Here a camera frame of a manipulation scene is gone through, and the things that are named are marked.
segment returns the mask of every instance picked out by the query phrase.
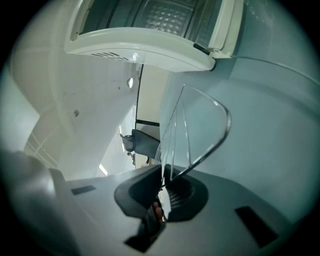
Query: vent slot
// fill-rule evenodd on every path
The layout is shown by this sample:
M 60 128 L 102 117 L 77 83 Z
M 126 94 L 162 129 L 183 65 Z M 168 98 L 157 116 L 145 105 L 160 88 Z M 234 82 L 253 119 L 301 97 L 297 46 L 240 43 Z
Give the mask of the vent slot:
M 94 186 L 89 185 L 89 186 L 83 186 L 83 187 L 71 189 L 71 192 L 76 196 L 79 194 L 87 193 L 87 192 L 95 190 L 95 189 L 96 188 Z
M 120 57 L 120 55 L 113 53 L 113 52 L 110 52 L 110 54 Z
M 108 58 L 110 60 L 116 60 L 120 62 L 129 62 L 129 63 L 136 63 L 132 58 L 125 58 L 123 56 L 120 56 L 114 52 L 96 52 L 96 53 L 91 53 L 93 56 L 99 56 L 103 58 Z

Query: ceiling light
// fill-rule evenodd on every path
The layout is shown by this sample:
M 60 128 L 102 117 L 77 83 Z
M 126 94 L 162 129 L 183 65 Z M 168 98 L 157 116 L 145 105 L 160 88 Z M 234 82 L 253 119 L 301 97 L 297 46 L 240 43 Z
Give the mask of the ceiling light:
M 105 176 L 108 175 L 108 172 L 107 172 L 106 169 L 102 166 L 102 164 L 99 165 L 99 169 L 104 173 Z
M 129 88 L 132 88 L 132 86 L 134 85 L 134 79 L 132 77 L 130 79 L 128 79 L 128 81 L 126 81 L 126 85 Z

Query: vent grille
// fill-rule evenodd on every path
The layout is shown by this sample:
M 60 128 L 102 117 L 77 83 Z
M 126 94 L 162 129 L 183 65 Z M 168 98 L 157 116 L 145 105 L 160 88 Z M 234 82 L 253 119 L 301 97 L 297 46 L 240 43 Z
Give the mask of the vent grille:
M 96 53 L 92 53 L 91 55 L 108 58 L 110 60 L 116 60 L 120 62 L 136 63 L 132 58 L 129 58 L 129 57 L 125 58 L 113 52 L 96 52 Z

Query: wire whisk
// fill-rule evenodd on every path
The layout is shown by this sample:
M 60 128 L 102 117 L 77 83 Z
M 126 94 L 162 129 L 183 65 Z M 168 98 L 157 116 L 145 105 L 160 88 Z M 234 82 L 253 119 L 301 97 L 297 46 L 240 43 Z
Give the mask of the wire whisk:
M 197 93 L 199 93 L 202 97 L 207 99 L 215 108 L 219 108 L 224 112 L 226 116 L 226 123 L 225 123 L 225 128 L 224 131 L 217 141 L 217 143 L 211 144 L 205 151 L 202 153 L 197 159 L 194 161 L 191 160 L 191 151 L 190 151 L 190 136 L 189 136 L 189 131 L 188 131 L 188 121 L 187 121 L 187 116 L 186 116 L 186 111 L 185 111 L 185 104 L 182 98 L 183 92 L 185 87 L 191 88 Z M 184 132 L 185 132 L 185 140 L 187 143 L 187 162 L 188 166 L 185 167 L 180 173 L 175 175 L 173 177 L 174 173 L 174 163 L 175 163 L 175 152 L 176 152 L 176 134 L 177 134 L 177 106 L 181 105 L 182 108 L 182 117 L 183 117 L 183 122 L 184 122 Z M 173 109 L 172 115 L 170 117 L 170 120 L 168 122 L 168 125 L 164 131 L 164 134 L 160 140 L 159 147 L 157 148 L 156 155 L 154 158 L 154 164 L 162 165 L 162 187 L 167 186 L 168 184 L 174 182 L 175 180 L 183 177 L 185 174 L 193 170 L 196 166 L 198 166 L 200 163 L 202 163 L 205 159 L 207 159 L 213 152 L 215 152 L 221 145 L 222 143 L 226 140 L 230 129 L 231 129 L 231 114 L 229 110 L 218 100 L 212 98 L 208 94 L 204 93 L 203 91 L 189 85 L 189 84 L 184 84 L 182 87 L 182 90 L 180 92 L 180 95 L 178 97 L 178 100 L 175 104 L 175 107 Z M 171 145 L 171 137 L 172 134 L 174 135 L 174 141 L 173 141 L 173 147 L 172 151 L 170 149 Z M 164 180 L 164 173 L 165 173 L 165 165 L 167 164 L 168 161 L 168 155 L 171 154 L 171 163 L 170 165 L 170 178 L 169 180 Z

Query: black slot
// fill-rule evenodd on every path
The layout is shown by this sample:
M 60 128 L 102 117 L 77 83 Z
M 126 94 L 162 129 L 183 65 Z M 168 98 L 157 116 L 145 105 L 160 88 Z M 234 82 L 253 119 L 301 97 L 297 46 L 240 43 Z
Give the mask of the black slot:
M 94 186 L 89 185 L 89 186 L 83 186 L 83 187 L 71 189 L 71 192 L 76 196 L 79 194 L 87 193 L 87 192 L 95 190 L 95 189 L 96 188 Z
M 260 248 L 278 238 L 278 235 L 249 207 L 235 209 Z
M 110 52 L 110 53 L 113 54 L 113 55 L 115 55 L 115 56 L 120 57 L 120 55 L 118 55 L 118 54 L 115 54 L 115 53 L 113 53 L 113 52 Z

